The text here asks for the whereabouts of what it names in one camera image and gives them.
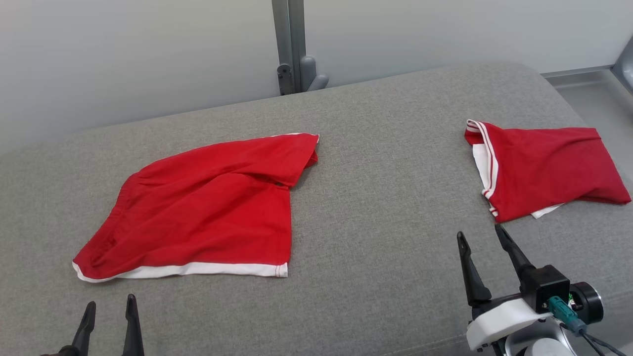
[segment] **red shorts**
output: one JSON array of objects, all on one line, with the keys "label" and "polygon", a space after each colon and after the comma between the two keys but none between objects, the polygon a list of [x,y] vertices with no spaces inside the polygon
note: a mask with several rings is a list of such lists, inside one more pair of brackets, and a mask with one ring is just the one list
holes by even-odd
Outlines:
[{"label": "red shorts", "polygon": [[300,133],[212,144],[132,174],[73,260],[78,277],[287,277],[289,189],[317,162],[317,142]]},{"label": "red shorts", "polygon": [[572,200],[631,201],[596,129],[501,129],[468,120],[465,137],[497,222],[538,218]]}]

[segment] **gray floor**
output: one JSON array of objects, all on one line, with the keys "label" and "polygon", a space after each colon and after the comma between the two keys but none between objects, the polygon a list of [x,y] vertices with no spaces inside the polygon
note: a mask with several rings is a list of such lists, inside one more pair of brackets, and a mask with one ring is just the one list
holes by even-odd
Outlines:
[{"label": "gray floor", "polygon": [[633,178],[633,95],[608,69],[546,79],[597,128],[621,173]]}]

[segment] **green cable connector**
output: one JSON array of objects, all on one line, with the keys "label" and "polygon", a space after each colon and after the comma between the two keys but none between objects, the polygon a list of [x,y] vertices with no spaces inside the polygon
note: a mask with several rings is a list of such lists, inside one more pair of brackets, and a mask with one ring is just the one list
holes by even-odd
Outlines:
[{"label": "green cable connector", "polygon": [[569,331],[573,332],[576,337],[587,332],[587,324],[578,319],[578,314],[576,314],[576,312],[574,312],[560,297],[551,297],[548,300],[548,309],[555,318],[567,325]]}]

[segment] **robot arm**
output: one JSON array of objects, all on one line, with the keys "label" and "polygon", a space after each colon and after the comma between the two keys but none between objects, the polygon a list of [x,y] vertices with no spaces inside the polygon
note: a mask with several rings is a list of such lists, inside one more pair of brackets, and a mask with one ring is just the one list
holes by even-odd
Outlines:
[{"label": "robot arm", "polygon": [[[42,356],[88,356],[90,333],[94,329],[96,311],[97,304],[95,302],[88,303],[88,306],[85,308],[84,316],[79,323],[79,328],[75,333],[73,343],[64,346],[58,353]],[[127,296],[125,318],[127,319],[127,331],[125,333],[125,344],[123,346],[122,356],[145,356],[141,336],[141,322],[139,321],[139,310],[136,305],[136,297],[133,294]]]},{"label": "robot arm", "polygon": [[601,354],[591,340],[596,339],[586,334],[587,325],[601,321],[604,315],[595,289],[585,282],[571,284],[552,265],[534,267],[501,225],[495,231],[517,273],[520,292],[492,298],[471,259],[466,237],[461,231],[457,234],[466,296],[472,307],[473,320],[466,332],[470,349],[482,351],[490,345],[497,356],[538,354],[543,348],[551,355],[575,355],[564,328],[583,336]]}]

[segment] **white hem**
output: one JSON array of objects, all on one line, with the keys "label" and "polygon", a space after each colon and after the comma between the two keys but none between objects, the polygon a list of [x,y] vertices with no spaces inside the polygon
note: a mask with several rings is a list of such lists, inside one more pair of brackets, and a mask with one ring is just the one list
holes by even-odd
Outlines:
[{"label": "white hem", "polygon": [[551,207],[543,208],[543,209],[540,209],[540,210],[538,210],[536,212],[533,212],[531,215],[535,219],[538,219],[539,217],[542,217],[543,215],[545,215],[547,213],[553,212],[556,208],[560,207],[561,205],[562,204],[552,205]]},{"label": "white hem", "polygon": [[77,271],[77,277],[82,281],[100,283],[114,278],[160,278],[166,276],[186,274],[242,274],[262,277],[288,277],[288,263],[282,265],[266,264],[214,264],[209,262],[191,262],[182,266],[140,266],[136,269],[117,274],[104,279],[94,279],[84,276],[79,266],[73,262],[73,268]]},{"label": "white hem", "polygon": [[310,136],[316,136],[316,143],[318,143],[318,140],[321,138],[321,135],[310,134],[309,132],[291,132],[289,134],[279,134],[279,135],[272,135],[272,136],[266,136],[266,137],[277,137],[277,136],[286,136],[286,135],[301,135],[301,134],[306,134],[306,135],[310,135]]}]

